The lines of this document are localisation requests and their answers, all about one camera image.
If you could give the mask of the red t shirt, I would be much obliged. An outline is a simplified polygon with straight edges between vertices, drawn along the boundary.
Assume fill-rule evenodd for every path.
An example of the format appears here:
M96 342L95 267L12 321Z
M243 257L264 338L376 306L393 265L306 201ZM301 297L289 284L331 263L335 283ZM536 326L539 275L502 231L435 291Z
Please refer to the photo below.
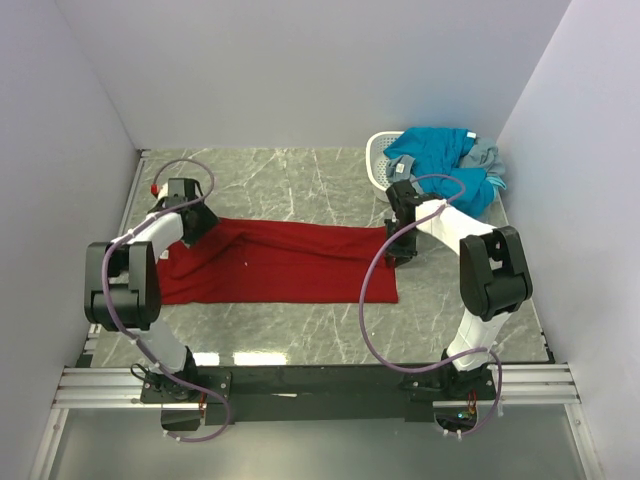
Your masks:
M193 247L171 245L158 262L162 301L395 304L395 270L370 262L382 227L224 218Z

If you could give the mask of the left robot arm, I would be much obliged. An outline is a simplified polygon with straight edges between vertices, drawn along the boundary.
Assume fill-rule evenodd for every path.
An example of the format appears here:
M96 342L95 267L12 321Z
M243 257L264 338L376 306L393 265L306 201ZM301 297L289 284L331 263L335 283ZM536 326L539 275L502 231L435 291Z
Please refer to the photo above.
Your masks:
M127 233L87 247L84 313L103 329L122 334L147 360L133 369L143 383L176 401L206 394L193 354L159 319L162 294L158 262L175 243L193 247L219 223L206 193L190 178L171 178L156 205Z

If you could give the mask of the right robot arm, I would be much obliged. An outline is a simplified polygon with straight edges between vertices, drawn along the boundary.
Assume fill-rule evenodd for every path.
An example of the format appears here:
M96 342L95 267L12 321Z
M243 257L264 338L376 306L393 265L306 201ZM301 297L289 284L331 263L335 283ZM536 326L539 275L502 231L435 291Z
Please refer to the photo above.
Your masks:
M386 189L394 218L385 222L389 238L418 222L386 249L385 262L399 267L417 255L417 234L435 238L458 256L461 323L442 357L451 363L427 377L427 388L460 399L489 379L490 349L509 317L533 293L517 230L480 222L449 205L439 195L418 193L408 180Z

